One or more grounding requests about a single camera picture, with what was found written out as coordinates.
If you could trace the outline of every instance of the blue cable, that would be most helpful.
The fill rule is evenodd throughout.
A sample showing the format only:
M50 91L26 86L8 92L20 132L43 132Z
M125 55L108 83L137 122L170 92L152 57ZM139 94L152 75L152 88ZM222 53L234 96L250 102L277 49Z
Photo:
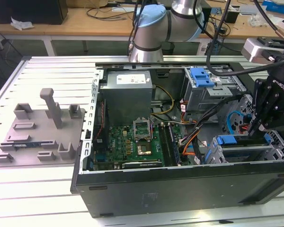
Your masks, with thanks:
M231 128L231 116L232 116L234 113L236 113L236 114L238 114L238 115L240 115L240 116L242 116L242 117L245 116L244 114L242 114L240 111L237 111L237 110L232 111L232 112L227 116L226 123L227 123L227 127L228 127L228 130L229 130L229 133L230 133L230 134L234 134L234 132L233 132L233 130L232 130L232 128Z

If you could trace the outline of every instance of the black box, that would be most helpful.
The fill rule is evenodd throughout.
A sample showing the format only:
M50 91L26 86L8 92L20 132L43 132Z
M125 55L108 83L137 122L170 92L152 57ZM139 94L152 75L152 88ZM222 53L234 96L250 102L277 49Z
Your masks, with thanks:
M200 1L200 5L202 7L202 12L204 14L204 25L203 25L203 28L206 29L207 23L208 23L208 19L210 17L210 13L212 11L212 7L210 5L208 5L205 0Z
M0 24L11 17L33 24L60 25L67 16L66 0L0 0Z

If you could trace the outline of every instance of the ram slot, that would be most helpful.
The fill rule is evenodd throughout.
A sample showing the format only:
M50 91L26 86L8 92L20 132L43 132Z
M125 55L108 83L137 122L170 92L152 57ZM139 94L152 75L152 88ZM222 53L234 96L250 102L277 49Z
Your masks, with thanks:
M172 138L170 136L169 128L165 126L159 126L159 136L165 166L176 166L177 162L173 152L171 141Z

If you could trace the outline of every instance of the aluminum profile table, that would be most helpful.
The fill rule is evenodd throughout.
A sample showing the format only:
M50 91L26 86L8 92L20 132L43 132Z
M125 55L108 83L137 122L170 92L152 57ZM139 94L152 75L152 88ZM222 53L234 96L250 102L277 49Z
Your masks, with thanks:
M202 56L169 56L167 61L205 62ZM242 56L212 57L212 62L240 62L256 66ZM69 104L88 106L95 62L127 62L126 57L33 57L21 61L0 91L0 142L15 116L17 103L29 102L44 109L39 98L44 87L55 90L61 108ZM264 78L266 72L252 74ZM0 168L0 227L6 226L284 226L284 192L265 205L193 210L93 219L79 195L70 193L73 166ZM219 220L234 223L219 224Z

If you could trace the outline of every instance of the wooden desk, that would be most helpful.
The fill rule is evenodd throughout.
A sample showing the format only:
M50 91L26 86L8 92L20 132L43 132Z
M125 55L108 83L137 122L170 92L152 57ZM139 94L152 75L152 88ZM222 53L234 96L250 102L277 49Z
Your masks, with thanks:
M240 0L246 4L253 4L249 0ZM208 0L211 7L225 8L225 2ZM241 5L233 0L234 5ZM108 17L120 14L120 12L99 12L98 17ZM8 39L32 39L43 40L49 56L56 55L52 40L84 40L83 47L87 49L86 40L106 40L106 41L127 41L132 29L132 21L127 15L122 15L124 20L102 21L86 15L86 10L82 8L69 8L69 13L62 25L40 25L35 24L35 28L18 31L11 25L0 25L0 31ZM248 23L249 16L238 16L235 24L228 24L231 27L231 33L224 40L225 43L243 43L246 38L269 36L277 37L270 26L251 27ZM213 26L208 25L207 30L214 33ZM199 42L198 55L204 55L206 46L211 39L205 34L201 34L195 42Z

